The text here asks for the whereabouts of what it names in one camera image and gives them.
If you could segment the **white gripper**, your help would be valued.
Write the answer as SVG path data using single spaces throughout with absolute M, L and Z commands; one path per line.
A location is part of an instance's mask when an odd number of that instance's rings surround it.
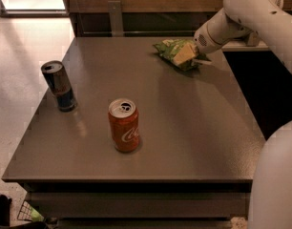
M 198 56 L 198 53 L 211 53 L 221 49 L 229 41 L 249 34 L 251 30 L 231 20 L 224 9 L 219 10 L 194 34 L 193 43 L 185 43 L 177 48 L 173 62 L 179 66 Z

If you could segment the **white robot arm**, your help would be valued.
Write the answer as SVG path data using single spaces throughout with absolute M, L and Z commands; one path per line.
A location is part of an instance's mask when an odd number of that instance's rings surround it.
M 269 52 L 228 59 L 266 142 L 253 178 L 248 229 L 292 229 L 292 15 L 282 0 L 223 0 L 186 57 L 215 52 L 254 32 Z

